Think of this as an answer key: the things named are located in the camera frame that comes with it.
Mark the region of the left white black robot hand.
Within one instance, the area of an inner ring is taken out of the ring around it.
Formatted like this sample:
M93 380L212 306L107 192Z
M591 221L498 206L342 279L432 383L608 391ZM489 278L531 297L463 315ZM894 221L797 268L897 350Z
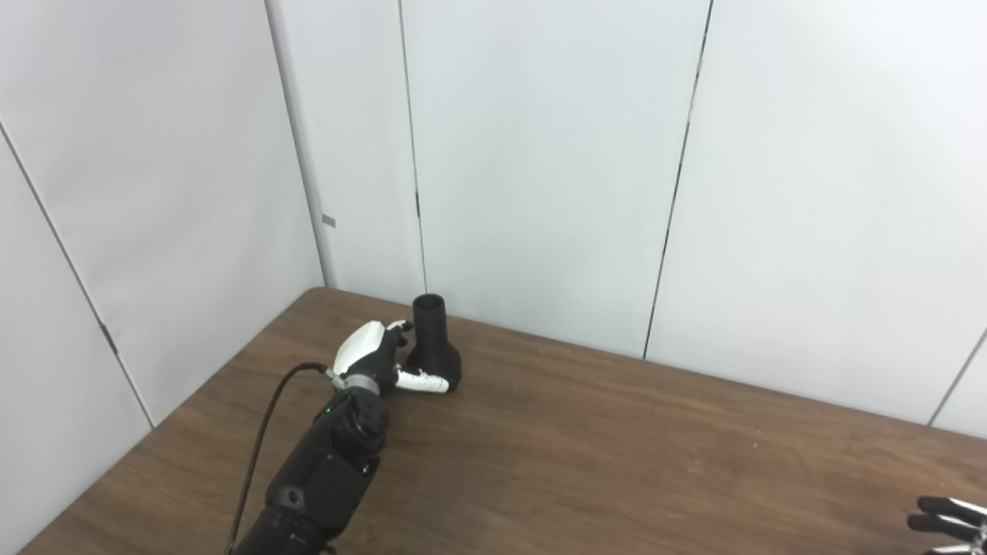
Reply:
M332 386L338 391L363 388L377 395L395 388L441 395L451 393L453 387L446 378L397 362L399 350L408 344L405 334L413 328L406 320L388 325L380 321L363 324L342 343L332 368L325 373L330 376Z

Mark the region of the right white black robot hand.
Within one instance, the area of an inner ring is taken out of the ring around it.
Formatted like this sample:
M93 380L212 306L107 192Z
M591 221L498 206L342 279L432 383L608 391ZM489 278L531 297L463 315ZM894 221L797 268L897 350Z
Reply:
M950 496L920 496L919 513L909 514L906 526L916 533L947 535L955 544L937 546L928 554L985 554L986 509Z

